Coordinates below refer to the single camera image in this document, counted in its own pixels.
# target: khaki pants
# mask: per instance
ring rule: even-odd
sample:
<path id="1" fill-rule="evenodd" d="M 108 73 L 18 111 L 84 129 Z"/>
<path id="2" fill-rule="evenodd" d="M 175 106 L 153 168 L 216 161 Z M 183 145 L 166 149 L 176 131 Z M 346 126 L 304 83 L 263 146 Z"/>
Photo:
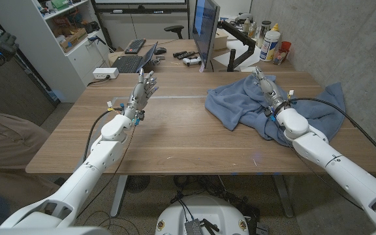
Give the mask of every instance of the khaki pants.
<path id="1" fill-rule="evenodd" d="M 59 186 L 28 174 L 25 167 L 49 133 L 30 121 L 0 114 L 0 195 L 26 206 L 46 198 Z"/>

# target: office chair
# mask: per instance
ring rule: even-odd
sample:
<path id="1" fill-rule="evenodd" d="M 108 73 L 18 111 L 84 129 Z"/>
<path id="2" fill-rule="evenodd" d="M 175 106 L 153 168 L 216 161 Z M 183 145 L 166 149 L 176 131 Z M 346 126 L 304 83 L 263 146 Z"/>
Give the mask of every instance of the office chair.
<path id="1" fill-rule="evenodd" d="M 175 26 L 170 26 L 170 27 L 164 28 L 164 30 L 166 32 L 171 31 L 171 32 L 177 33 L 179 39 L 182 39 L 182 34 L 181 34 L 182 29 L 183 29 L 182 25 L 175 25 Z"/>

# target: mouse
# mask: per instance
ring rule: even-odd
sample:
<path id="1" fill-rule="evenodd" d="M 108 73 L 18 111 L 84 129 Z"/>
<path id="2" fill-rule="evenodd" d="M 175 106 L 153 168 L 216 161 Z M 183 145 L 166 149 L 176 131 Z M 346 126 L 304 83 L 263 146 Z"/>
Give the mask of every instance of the mouse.
<path id="1" fill-rule="evenodd" d="M 165 48 L 156 48 L 155 55 L 160 55 L 160 54 L 163 54 L 163 53 L 166 53 Z"/>

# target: shelf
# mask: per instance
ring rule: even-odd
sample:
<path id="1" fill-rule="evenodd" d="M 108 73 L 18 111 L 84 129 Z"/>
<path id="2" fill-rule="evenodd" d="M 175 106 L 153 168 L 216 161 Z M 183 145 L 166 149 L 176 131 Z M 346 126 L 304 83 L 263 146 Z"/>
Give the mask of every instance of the shelf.
<path id="1" fill-rule="evenodd" d="M 53 18 L 53 17 L 55 17 L 55 16 L 59 16 L 60 14 L 66 12 L 66 11 L 68 11 L 68 10 L 72 10 L 73 8 L 75 8 L 75 7 L 79 6 L 79 5 L 81 5 L 82 3 L 86 3 L 86 2 L 88 2 L 88 1 L 89 1 L 89 0 L 81 0 L 79 3 L 75 3 L 75 4 L 72 4 L 72 5 L 69 5 L 69 6 L 68 6 L 67 8 L 65 8 L 65 9 L 58 10 L 57 12 L 53 12 L 53 13 L 51 13 L 51 14 L 45 14 L 45 15 L 43 16 L 43 19 L 44 19 L 44 20 L 48 20 L 48 19 Z"/>
<path id="2" fill-rule="evenodd" d="M 90 38 L 90 37 L 94 37 L 99 31 L 94 31 L 90 34 L 88 34 L 88 36 L 86 38 Z M 68 51 L 67 53 L 65 53 L 65 56 L 69 56 L 73 51 L 75 51 L 78 47 L 82 46 L 85 42 L 87 42 L 86 39 L 80 41 L 76 46 L 74 46 L 70 51 Z"/>

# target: laptop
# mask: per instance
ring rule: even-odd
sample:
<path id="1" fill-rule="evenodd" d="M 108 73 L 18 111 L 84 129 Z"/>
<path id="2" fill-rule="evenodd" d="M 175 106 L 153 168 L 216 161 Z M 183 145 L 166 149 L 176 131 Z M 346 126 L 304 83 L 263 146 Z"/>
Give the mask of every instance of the laptop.
<path id="1" fill-rule="evenodd" d="M 157 42 L 150 48 L 150 50 L 143 56 L 128 55 L 120 56 L 112 64 L 112 68 L 117 68 L 120 73 L 137 73 L 146 65 L 156 49 Z"/>

